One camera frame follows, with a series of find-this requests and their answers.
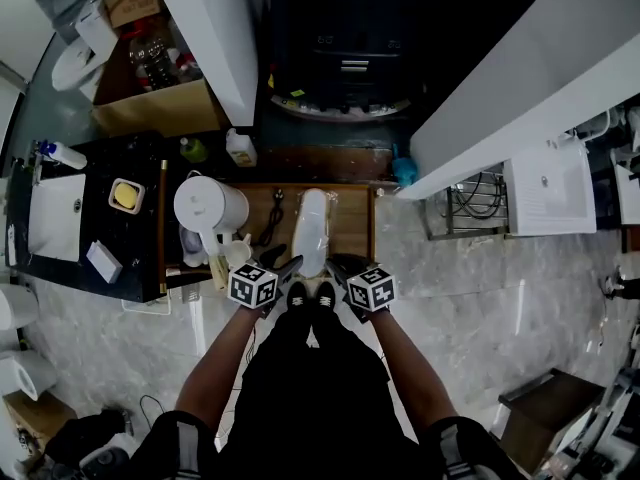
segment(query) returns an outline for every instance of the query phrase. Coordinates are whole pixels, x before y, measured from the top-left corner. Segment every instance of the white plastic bottle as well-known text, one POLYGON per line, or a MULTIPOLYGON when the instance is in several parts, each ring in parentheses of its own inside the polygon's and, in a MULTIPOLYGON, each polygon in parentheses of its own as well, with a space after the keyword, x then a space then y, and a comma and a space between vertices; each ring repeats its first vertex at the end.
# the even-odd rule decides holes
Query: white plastic bottle
POLYGON ((258 163, 258 153, 253 147, 251 137, 238 135, 235 128, 227 132, 227 153, 238 167, 255 167, 258 163))
POLYGON ((87 157, 82 153, 61 144, 60 142, 53 142, 47 144, 47 155, 60 163, 73 167, 74 169, 84 169, 87 165, 87 157))

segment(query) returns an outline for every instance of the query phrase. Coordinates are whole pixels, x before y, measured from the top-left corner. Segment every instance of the soap dish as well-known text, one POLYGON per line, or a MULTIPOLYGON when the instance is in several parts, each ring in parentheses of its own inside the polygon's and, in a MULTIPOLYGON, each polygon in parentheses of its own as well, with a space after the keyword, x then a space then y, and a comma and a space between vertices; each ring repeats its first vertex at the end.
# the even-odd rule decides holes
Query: soap dish
POLYGON ((121 210, 126 213, 130 213, 131 215, 136 215, 140 211, 140 207, 142 206, 142 198, 144 197, 144 187, 140 185, 140 183, 136 183, 135 181, 125 180, 123 178, 116 178, 113 181, 113 185, 111 185, 111 192, 109 193, 109 206, 115 208, 116 210, 121 210), (126 183, 133 187, 133 189, 138 193, 138 197, 136 199, 136 205, 133 208, 125 208, 118 201, 116 201, 116 187, 120 183, 126 183))

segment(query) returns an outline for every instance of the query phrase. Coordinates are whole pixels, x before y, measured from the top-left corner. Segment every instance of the tile floor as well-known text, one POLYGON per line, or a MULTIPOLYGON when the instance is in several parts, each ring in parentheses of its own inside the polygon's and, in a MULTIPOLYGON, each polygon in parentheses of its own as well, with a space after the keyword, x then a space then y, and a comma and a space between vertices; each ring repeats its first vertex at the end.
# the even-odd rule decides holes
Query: tile floor
MULTIPOLYGON (((598 279, 615 264, 630 277, 640 277, 640 254, 620 254, 619 241, 618 232, 599 232, 429 242, 416 204, 392 197, 376 204, 377 259, 396 274, 401 292, 393 313, 441 375, 458 411, 487 428, 500 423, 500 393, 552 367, 602 385, 613 379, 638 304, 605 303, 598 279)), ((58 370, 54 393, 81 416, 108 403, 130 408, 139 437, 148 431, 140 397, 155 396, 171 408, 199 352, 235 309, 207 284, 201 303, 178 304, 172 315, 155 316, 125 313, 118 300, 32 282, 41 318, 26 335, 58 370)), ((282 310, 281 303, 258 323, 257 344, 282 310)), ((369 324, 361 325, 344 304, 337 311, 347 327, 380 352, 369 324)), ((233 422, 236 395, 223 417, 221 442, 233 422)), ((393 396, 400 421, 412 435, 393 396)), ((149 400, 144 404, 153 421, 158 408, 149 400)))

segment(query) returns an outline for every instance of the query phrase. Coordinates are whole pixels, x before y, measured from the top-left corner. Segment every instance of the sleeve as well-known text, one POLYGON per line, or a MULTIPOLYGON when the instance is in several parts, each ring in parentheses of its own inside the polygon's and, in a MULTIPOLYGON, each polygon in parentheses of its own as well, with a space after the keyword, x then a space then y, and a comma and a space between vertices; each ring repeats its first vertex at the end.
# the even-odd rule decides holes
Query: sleeve
POLYGON ((172 411, 156 420, 120 478, 211 478, 217 459, 213 432, 195 416, 172 411))
POLYGON ((479 423, 468 418, 445 418, 422 436, 422 456, 446 480, 524 480, 507 454, 479 423))

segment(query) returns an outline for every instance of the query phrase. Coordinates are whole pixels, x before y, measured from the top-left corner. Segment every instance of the white electric kettle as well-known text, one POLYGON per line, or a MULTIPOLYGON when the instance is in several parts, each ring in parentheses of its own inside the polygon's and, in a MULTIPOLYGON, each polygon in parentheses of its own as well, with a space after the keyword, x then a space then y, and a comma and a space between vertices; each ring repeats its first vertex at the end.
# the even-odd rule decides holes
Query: white electric kettle
POLYGON ((249 202, 239 190, 208 176, 186 180, 173 198, 173 210, 180 224, 200 235, 209 256, 223 254, 222 243, 230 244, 233 233, 249 217, 249 202))

